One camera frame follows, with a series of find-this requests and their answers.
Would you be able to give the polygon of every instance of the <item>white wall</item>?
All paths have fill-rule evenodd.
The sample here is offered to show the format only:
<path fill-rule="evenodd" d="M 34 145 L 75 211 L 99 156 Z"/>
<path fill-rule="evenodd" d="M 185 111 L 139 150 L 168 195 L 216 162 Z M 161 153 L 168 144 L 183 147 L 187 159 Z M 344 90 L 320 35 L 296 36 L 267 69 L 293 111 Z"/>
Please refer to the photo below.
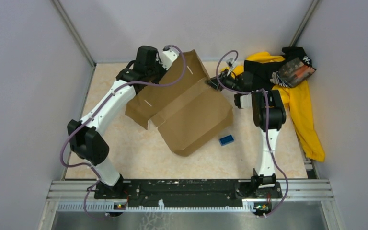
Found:
<path fill-rule="evenodd" d="M 347 229 L 368 229 L 368 1 L 323 1 L 298 44 L 317 72 L 310 92 L 329 178 Z"/>
<path fill-rule="evenodd" d="M 0 1 L 0 230 L 37 228 L 90 69 L 49 0 Z"/>
<path fill-rule="evenodd" d="M 61 0 L 96 62 L 134 59 L 174 43 L 217 60 L 288 46 L 312 0 Z"/>

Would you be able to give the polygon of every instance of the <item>yellow cloth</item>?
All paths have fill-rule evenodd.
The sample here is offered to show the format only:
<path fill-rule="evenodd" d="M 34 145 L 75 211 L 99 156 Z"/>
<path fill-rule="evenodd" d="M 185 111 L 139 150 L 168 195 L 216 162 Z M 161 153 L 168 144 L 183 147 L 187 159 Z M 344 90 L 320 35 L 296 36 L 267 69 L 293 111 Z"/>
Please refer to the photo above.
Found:
<path fill-rule="evenodd" d="M 280 62 L 284 61 L 284 57 L 272 56 L 269 52 L 264 51 L 252 54 L 246 60 L 260 63 Z M 244 68 L 243 66 L 237 66 L 233 72 L 238 76 L 244 72 Z M 305 156 L 316 161 L 324 161 L 325 152 L 314 129 L 314 116 L 312 114 L 310 90 L 307 80 L 303 80 L 295 88 L 285 88 L 275 85 L 272 89 L 279 90 L 284 107 L 290 108 L 294 128 L 302 149 L 305 152 Z"/>

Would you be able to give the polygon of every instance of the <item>small blue object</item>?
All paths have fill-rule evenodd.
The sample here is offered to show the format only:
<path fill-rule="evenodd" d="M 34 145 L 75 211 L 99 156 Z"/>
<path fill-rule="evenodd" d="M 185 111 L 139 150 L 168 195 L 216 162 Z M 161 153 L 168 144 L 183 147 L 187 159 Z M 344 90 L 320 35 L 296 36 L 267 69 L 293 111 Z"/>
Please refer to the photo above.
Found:
<path fill-rule="evenodd" d="M 221 146 L 227 145 L 229 143 L 232 143 L 234 141 L 232 135 L 226 136 L 224 138 L 219 139 L 219 142 L 221 143 Z"/>

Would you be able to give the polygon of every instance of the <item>cable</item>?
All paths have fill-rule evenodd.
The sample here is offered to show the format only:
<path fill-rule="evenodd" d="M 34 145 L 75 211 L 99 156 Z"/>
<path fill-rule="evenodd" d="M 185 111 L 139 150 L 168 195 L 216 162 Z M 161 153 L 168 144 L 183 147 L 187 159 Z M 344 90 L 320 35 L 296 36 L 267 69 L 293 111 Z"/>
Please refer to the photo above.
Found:
<path fill-rule="evenodd" d="M 231 50 L 229 52 L 227 52 L 226 54 L 224 54 L 224 56 L 221 57 L 221 59 L 219 60 L 218 62 L 218 65 L 217 65 L 217 70 L 216 70 L 216 76 L 217 76 L 217 80 L 218 80 L 218 84 L 221 85 L 224 89 L 226 90 L 229 90 L 231 92 L 235 92 L 235 93 L 240 93 L 240 94 L 250 94 L 251 92 L 241 92 L 241 91 L 237 91 L 237 90 L 233 90 L 231 88 L 228 88 L 226 86 L 224 86 L 222 84 L 222 82 L 220 81 L 219 79 L 219 76 L 218 76 L 218 71 L 219 71 L 219 65 L 221 64 L 222 60 L 230 53 L 235 53 L 236 54 L 236 57 L 235 57 L 235 60 L 234 62 L 238 59 L 238 51 L 236 50 Z M 283 174 L 284 176 L 284 179 L 286 180 L 286 192 L 284 193 L 283 197 L 281 198 L 280 202 L 276 205 L 276 207 L 274 207 L 272 209 L 272 211 L 264 216 L 258 216 L 258 217 L 264 217 L 264 218 L 267 218 L 268 216 L 270 216 L 272 213 L 274 213 L 278 207 L 280 207 L 280 205 L 284 202 L 284 200 L 286 199 L 287 197 L 287 194 L 288 194 L 288 178 L 286 176 L 286 174 L 284 173 L 283 170 L 280 169 L 280 167 L 277 165 L 277 162 L 276 162 L 276 159 L 274 158 L 274 154 L 273 154 L 273 150 L 270 146 L 270 141 L 269 141 L 269 99 L 268 99 L 268 96 L 267 96 L 267 91 L 265 89 L 261 89 L 259 91 L 262 91 L 263 94 L 264 94 L 264 100 L 266 102 L 266 126 L 265 126 L 265 131 L 266 131 L 266 141 L 267 141 L 267 146 L 269 148 L 269 151 L 270 151 L 270 155 L 272 157 L 272 160 L 273 160 L 273 164 L 274 166 L 281 172 L 281 174 Z"/>
<path fill-rule="evenodd" d="M 90 118 L 88 118 L 84 123 L 82 123 L 78 128 L 76 128 L 71 134 L 70 136 L 66 139 L 66 141 L 64 142 L 63 146 L 61 147 L 61 151 L 60 151 L 60 162 L 61 164 L 64 166 L 64 167 L 67 167 L 67 168 L 73 168 L 73 167 L 77 167 L 77 166 L 82 166 L 82 165 L 86 165 L 88 167 L 90 167 L 92 169 L 92 171 L 95 173 L 95 175 L 98 177 L 98 181 L 92 185 L 89 189 L 88 189 L 88 192 L 87 192 L 87 195 L 85 196 L 85 199 L 84 199 L 84 211 L 85 213 L 87 213 L 87 215 L 91 218 L 94 218 L 94 219 L 98 219 L 96 217 L 93 217 L 91 216 L 88 212 L 87 212 L 87 209 L 86 209 L 86 201 L 87 201 L 87 198 L 88 198 L 88 195 L 89 193 L 92 191 L 92 188 L 95 187 L 99 182 L 100 182 L 100 179 L 101 179 L 101 176 L 100 174 L 95 170 L 95 168 L 89 164 L 89 163 L 86 163 L 86 162 L 83 162 L 83 163 L 78 163 L 78 164 L 67 164 L 64 162 L 64 152 L 65 152 L 65 149 L 68 145 L 68 143 L 70 142 L 70 140 L 83 128 L 85 127 L 88 123 L 90 123 L 91 121 L 93 121 L 95 119 L 95 116 L 100 112 L 100 110 L 105 106 L 105 104 L 109 101 L 109 99 L 111 99 L 115 94 L 116 92 L 118 92 L 119 90 L 121 90 L 122 88 L 126 87 L 126 86 L 129 86 L 129 85 L 133 85 L 133 84 L 141 84 L 141 85 L 148 85 L 148 86 L 155 86 L 155 87 L 169 87 L 169 86 L 172 86 L 174 84 L 176 84 L 177 82 L 179 82 L 183 76 L 184 76 L 184 73 L 185 73 L 185 69 L 187 67 L 187 63 L 185 61 L 185 57 L 184 57 L 184 54 L 183 52 L 180 50 L 179 47 L 175 46 L 175 45 L 168 45 L 166 46 L 168 48 L 174 48 L 176 49 L 181 58 L 183 59 L 183 71 L 181 72 L 181 75 L 178 79 L 176 79 L 175 81 L 171 82 L 171 83 L 168 83 L 168 84 L 153 84 L 153 83 L 148 83 L 148 82 L 144 82 L 144 81 L 131 81 L 131 82 L 127 82 L 125 84 L 122 84 L 121 86 L 117 87 L 112 93 L 110 93 L 106 98 L 105 100 L 99 105 L 99 107 L 93 112 L 92 116 Z"/>

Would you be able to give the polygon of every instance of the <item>brown cardboard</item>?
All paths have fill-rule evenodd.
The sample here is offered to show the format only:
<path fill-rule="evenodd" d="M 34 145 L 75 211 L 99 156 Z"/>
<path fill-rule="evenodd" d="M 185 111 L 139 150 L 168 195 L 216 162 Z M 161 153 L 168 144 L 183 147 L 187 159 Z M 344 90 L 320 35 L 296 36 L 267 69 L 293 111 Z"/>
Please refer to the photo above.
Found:
<path fill-rule="evenodd" d="M 204 83 L 208 74 L 195 50 L 184 56 L 184 77 L 170 87 L 145 87 L 126 105 L 126 115 L 145 129 L 152 120 L 170 150 L 188 156 L 231 125 L 233 113 L 226 98 Z M 160 84 L 176 80 L 182 63 L 178 57 Z"/>

